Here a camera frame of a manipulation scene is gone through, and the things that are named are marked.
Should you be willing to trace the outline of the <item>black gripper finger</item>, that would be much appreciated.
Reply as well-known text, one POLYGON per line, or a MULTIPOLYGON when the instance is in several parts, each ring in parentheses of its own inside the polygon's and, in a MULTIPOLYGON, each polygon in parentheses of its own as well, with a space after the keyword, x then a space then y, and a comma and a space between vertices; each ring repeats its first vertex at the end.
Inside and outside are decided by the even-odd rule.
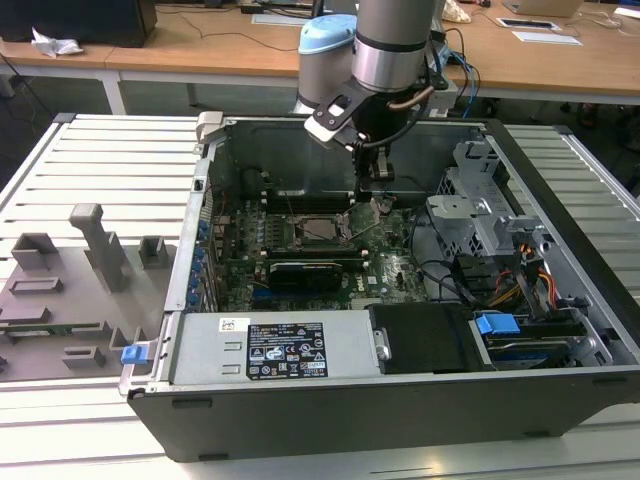
POLYGON ((357 143, 354 150, 354 173, 356 176, 354 195, 358 203, 368 202, 371 198, 372 161, 375 159, 375 149, 367 143, 357 143))
POLYGON ((393 164, 389 160, 390 148, 381 146, 376 149, 376 156, 373 162, 373 191, 384 192, 395 180, 393 164))

